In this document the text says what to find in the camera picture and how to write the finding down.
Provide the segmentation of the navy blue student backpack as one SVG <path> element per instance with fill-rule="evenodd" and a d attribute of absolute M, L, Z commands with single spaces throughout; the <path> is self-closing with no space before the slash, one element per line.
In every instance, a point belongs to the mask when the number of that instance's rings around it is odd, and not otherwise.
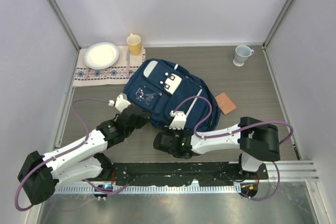
<path fill-rule="evenodd" d="M 185 131 L 213 131 L 220 119 L 220 108 L 206 83 L 177 63 L 162 59 L 146 60 L 132 75 L 123 92 L 130 102 L 151 113 L 150 123 L 167 128 L 170 112 L 183 111 Z"/>

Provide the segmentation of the tan leather wallet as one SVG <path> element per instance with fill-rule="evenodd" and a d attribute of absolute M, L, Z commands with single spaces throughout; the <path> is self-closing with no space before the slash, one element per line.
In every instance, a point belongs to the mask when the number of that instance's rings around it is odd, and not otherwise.
<path fill-rule="evenodd" d="M 218 104 L 218 107 L 220 108 L 220 110 L 223 112 L 224 115 L 227 115 L 228 113 L 234 111 L 237 108 L 234 102 L 224 92 L 216 96 L 215 99 Z"/>

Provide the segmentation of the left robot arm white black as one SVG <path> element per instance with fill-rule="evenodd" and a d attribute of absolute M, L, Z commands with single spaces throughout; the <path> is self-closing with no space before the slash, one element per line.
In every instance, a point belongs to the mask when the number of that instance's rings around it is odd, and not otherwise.
<path fill-rule="evenodd" d="M 105 182 L 112 174 L 112 163 L 103 151 L 123 142 L 135 129 L 150 119 L 150 113 L 129 105 L 113 119 L 100 123 L 94 130 L 71 144 L 45 154 L 33 151 L 27 155 L 18 174 L 19 187 L 15 207 L 23 190 L 30 205 L 39 205 L 68 184 L 89 178 Z"/>

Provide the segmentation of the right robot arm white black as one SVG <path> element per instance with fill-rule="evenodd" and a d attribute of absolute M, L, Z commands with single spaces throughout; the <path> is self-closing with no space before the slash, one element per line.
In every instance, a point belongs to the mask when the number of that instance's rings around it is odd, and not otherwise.
<path fill-rule="evenodd" d="M 153 142 L 156 150 L 175 158 L 190 159 L 219 150 L 241 150 L 237 173 L 242 179 L 250 179 L 263 162 L 280 160 L 278 128 L 250 117 L 223 130 L 186 133 L 164 131 Z"/>

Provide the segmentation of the patterned cloth placemat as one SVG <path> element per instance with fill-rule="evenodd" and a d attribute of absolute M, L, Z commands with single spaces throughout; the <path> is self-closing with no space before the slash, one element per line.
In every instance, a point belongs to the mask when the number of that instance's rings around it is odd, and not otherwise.
<path fill-rule="evenodd" d="M 85 80 L 87 66 L 83 62 L 83 57 L 86 49 L 81 49 L 78 55 L 78 61 L 74 72 L 74 80 L 72 85 L 74 87 L 88 87 L 101 85 L 126 84 L 127 78 L 127 49 L 128 46 L 118 46 L 120 54 L 119 59 L 111 67 L 94 70 L 90 69 L 88 79 Z M 145 62 L 145 49 L 138 56 L 130 55 L 130 77 L 138 70 L 139 66 Z"/>

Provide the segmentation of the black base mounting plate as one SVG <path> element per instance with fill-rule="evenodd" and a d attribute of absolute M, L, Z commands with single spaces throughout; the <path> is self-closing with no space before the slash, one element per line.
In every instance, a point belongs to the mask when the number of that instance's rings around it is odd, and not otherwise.
<path fill-rule="evenodd" d="M 197 180 L 201 187 L 226 186 L 233 182 L 268 179 L 265 164 L 257 173 L 242 172 L 240 165 L 230 162 L 176 162 L 176 163 L 114 163 L 107 177 L 89 177 L 89 181 L 115 182 L 118 186 L 189 186 Z"/>

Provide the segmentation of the white paper plate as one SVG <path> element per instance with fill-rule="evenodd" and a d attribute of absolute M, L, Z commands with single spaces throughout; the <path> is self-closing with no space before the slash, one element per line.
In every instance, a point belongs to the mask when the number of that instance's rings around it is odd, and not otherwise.
<path fill-rule="evenodd" d="M 119 48 L 110 42 L 99 42 L 86 49 L 84 64 L 94 70 L 111 67 L 119 59 Z"/>

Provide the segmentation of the yellow mug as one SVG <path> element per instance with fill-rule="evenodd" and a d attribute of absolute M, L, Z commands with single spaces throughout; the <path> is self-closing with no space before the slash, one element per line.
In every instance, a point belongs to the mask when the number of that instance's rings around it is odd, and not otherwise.
<path fill-rule="evenodd" d="M 134 56 L 138 56 L 142 52 L 142 40 L 139 35 L 130 34 L 127 37 L 127 44 L 130 53 Z"/>

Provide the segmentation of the light blue footed cup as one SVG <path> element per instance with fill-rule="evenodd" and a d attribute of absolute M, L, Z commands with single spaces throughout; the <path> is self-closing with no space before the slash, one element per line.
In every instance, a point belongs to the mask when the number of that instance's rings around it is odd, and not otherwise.
<path fill-rule="evenodd" d="M 250 56 L 254 54 L 254 50 L 246 45 L 239 45 L 235 48 L 233 64 L 242 67 Z"/>

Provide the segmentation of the pink handled fork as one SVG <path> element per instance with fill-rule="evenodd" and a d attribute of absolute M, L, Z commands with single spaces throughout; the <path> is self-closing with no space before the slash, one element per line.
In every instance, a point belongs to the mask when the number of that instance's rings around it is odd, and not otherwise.
<path fill-rule="evenodd" d="M 85 75 L 85 80 L 87 80 L 87 79 L 88 79 L 89 71 L 90 71 L 90 68 L 89 68 L 89 67 L 87 67 L 87 68 L 86 68 L 86 75 Z"/>

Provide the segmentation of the pink handled table knife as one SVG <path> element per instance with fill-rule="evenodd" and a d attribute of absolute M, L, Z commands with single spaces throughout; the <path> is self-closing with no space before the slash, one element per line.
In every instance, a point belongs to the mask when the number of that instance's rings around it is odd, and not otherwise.
<path fill-rule="evenodd" d="M 127 55 L 126 55 L 126 61 L 127 61 L 127 78 L 130 78 L 130 49 L 127 49 Z"/>

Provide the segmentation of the aluminium frame rail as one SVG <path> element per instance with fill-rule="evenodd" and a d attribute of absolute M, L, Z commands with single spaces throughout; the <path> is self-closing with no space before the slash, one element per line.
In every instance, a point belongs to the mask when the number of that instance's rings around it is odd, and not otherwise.
<path fill-rule="evenodd" d="M 107 181 L 113 178 L 117 185 L 182 186 L 196 180 L 201 186 L 247 182 L 254 179 L 282 182 L 318 181 L 312 162 L 266 162 L 255 172 L 245 172 L 231 162 L 178 162 L 178 163 L 111 163 L 90 158 L 70 167 L 50 166 L 43 170 L 56 187 L 83 179 Z"/>

